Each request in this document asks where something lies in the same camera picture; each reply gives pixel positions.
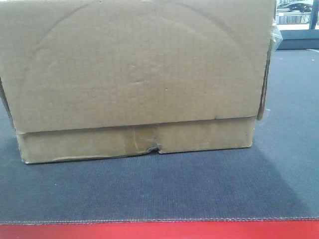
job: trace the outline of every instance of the cardboard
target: cardboard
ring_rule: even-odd
[[[22,158],[250,146],[274,7],[269,0],[0,2],[3,102]]]

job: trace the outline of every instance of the torn cardboard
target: torn cardboard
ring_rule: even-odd
[[[0,2],[1,80],[23,159],[250,146],[274,6]]]

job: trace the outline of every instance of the clear plastic wrap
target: clear plastic wrap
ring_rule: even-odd
[[[282,41],[283,41],[283,36],[281,35],[280,30],[278,29],[276,21],[273,20],[273,25],[272,25],[272,30],[271,30],[271,42],[272,42],[271,51],[272,51],[272,53],[278,49],[278,47]]]

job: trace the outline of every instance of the box flap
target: box flap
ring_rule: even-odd
[[[21,133],[257,115],[274,1],[0,7],[2,83]]]

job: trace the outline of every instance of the red table edge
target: red table edge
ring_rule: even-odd
[[[318,239],[319,220],[3,224],[0,239]]]

